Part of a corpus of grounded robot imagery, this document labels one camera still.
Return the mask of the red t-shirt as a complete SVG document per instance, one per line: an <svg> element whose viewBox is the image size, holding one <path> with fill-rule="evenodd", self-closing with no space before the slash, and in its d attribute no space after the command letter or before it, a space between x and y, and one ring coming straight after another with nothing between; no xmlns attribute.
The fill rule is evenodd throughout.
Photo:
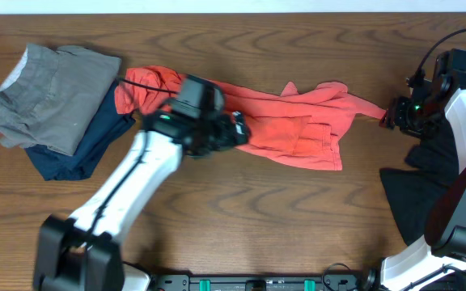
<svg viewBox="0 0 466 291"><path fill-rule="evenodd" d="M115 90L116 110L120 114L139 110L144 115L175 96L185 79L158 65L128 69L125 77L128 82ZM218 86L226 96L227 112L241 112L251 130L242 151L309 170L341 170L339 141L354 117L363 114L379 120L385 113L351 95L341 82L323 82L305 93L288 82L280 95L225 82Z"/></svg>

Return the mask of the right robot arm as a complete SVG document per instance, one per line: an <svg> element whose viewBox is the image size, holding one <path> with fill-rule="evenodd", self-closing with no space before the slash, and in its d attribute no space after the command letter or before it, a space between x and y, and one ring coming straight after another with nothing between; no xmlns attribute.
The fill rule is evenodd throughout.
<svg viewBox="0 0 466 291"><path fill-rule="evenodd" d="M383 169L383 187L407 246L374 275L377 290L441 289L449 274L466 276L466 51L441 53L434 74L408 81L380 121L419 139L409 171Z"/></svg>

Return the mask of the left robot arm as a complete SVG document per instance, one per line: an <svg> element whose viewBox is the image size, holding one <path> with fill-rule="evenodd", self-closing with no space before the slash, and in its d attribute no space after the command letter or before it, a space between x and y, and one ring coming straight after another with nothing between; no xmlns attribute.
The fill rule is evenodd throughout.
<svg viewBox="0 0 466 291"><path fill-rule="evenodd" d="M146 290L150 276L123 262L121 244L159 186L184 157L244 145L240 112L227 114L218 85L189 75L151 114L118 168L65 220L40 228L32 287L40 291Z"/></svg>

